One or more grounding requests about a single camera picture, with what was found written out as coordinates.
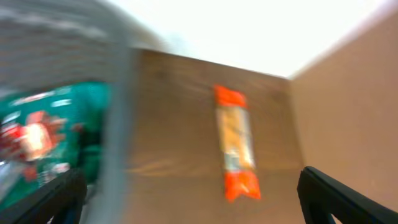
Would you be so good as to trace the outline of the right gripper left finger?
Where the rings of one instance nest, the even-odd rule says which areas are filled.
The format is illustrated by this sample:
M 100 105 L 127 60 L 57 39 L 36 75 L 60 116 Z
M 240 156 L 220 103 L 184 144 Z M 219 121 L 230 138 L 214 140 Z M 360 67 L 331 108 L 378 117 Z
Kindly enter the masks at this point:
M 70 169 L 1 211 L 1 224 L 79 224 L 86 192 L 82 171 Z

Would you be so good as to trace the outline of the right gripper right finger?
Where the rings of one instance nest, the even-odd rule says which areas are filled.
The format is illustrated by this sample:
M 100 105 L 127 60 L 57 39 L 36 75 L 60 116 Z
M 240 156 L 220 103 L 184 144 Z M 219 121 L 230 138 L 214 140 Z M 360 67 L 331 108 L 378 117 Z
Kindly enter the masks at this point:
M 397 223 L 397 212 L 312 166 L 301 171 L 297 193 L 306 224 Z

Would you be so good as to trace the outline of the green Nescafe coffee bag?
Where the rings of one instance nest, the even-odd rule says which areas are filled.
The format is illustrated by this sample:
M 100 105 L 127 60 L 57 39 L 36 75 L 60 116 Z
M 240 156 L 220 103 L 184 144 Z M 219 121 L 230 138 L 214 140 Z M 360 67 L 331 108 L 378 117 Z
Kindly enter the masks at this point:
M 24 166 L 1 198 L 5 209 L 69 169 L 98 180 L 110 85 L 83 82 L 1 99 L 1 159 Z

